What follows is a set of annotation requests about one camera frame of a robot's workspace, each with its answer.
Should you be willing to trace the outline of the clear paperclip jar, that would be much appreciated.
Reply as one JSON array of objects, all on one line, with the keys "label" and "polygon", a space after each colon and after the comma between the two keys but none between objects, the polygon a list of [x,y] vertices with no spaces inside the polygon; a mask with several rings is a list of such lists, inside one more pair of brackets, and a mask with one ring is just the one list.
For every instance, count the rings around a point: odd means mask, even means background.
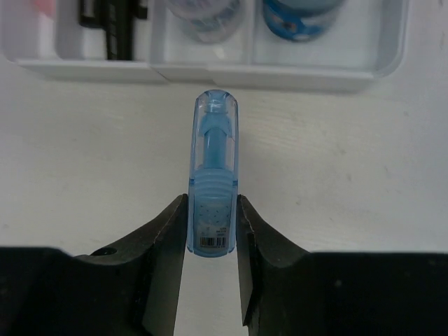
[{"label": "clear paperclip jar", "polygon": [[201,43],[220,43],[233,35],[242,20],[245,1],[164,1],[185,34]]}]

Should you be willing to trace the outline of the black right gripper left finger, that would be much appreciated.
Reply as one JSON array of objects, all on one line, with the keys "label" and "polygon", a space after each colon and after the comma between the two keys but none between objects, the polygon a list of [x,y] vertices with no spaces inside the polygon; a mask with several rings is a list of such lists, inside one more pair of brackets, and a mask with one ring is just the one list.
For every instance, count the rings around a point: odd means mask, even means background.
[{"label": "black right gripper left finger", "polygon": [[2,335],[172,335],[188,198],[90,255],[1,249]]}]

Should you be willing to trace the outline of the pastel blue mini highlighter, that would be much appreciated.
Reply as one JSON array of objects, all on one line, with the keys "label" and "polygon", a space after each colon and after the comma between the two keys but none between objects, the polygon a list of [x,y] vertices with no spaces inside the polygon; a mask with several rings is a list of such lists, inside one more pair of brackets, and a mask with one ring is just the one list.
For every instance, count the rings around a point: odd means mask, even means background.
[{"label": "pastel blue mini highlighter", "polygon": [[190,149],[187,248],[219,258],[235,248],[239,173],[239,105],[224,90],[195,101]]}]

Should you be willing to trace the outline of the white compartment tray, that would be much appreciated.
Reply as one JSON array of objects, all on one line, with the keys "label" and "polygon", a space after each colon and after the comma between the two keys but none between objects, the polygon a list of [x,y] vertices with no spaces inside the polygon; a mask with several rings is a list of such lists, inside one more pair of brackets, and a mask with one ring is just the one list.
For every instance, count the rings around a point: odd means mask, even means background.
[{"label": "white compartment tray", "polygon": [[35,1],[1,2],[1,51],[35,73],[68,81],[212,83],[225,87],[357,92],[393,73],[403,59],[407,1],[345,1],[322,35],[290,42],[265,24],[263,5],[222,43],[186,36],[161,1],[134,22],[134,57],[106,58],[100,29],[78,23],[76,1],[54,1],[47,16]]}]

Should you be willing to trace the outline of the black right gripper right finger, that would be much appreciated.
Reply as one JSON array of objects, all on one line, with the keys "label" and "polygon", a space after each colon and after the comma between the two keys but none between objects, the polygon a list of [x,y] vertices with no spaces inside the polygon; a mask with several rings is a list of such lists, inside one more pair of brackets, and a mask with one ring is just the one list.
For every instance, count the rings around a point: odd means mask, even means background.
[{"label": "black right gripper right finger", "polygon": [[242,323],[250,335],[446,335],[444,253],[309,252],[237,200]]}]

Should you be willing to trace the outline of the pink cap black highlighter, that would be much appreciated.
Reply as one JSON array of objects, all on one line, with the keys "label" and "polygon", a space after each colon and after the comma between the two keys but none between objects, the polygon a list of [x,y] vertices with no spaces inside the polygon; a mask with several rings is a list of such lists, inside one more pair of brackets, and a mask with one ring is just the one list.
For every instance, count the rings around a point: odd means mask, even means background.
[{"label": "pink cap black highlighter", "polygon": [[82,27],[104,30],[107,60],[131,61],[134,19],[146,20],[148,7],[148,1],[78,1],[78,23]]}]

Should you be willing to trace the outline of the pastel pink mini highlighter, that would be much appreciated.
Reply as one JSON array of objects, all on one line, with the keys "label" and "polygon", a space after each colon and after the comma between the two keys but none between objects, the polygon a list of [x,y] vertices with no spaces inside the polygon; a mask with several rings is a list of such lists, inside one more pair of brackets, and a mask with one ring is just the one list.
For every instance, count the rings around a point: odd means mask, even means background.
[{"label": "pastel pink mini highlighter", "polygon": [[32,0],[31,1],[35,9],[51,18],[55,12],[55,1],[54,0]]}]

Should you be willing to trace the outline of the blue lidded tub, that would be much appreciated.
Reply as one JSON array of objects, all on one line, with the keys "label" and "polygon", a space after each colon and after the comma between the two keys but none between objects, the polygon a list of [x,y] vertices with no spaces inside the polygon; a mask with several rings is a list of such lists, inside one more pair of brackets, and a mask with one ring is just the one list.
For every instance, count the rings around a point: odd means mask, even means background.
[{"label": "blue lidded tub", "polygon": [[269,30],[287,41],[310,41],[336,21],[344,1],[263,1],[262,16]]}]

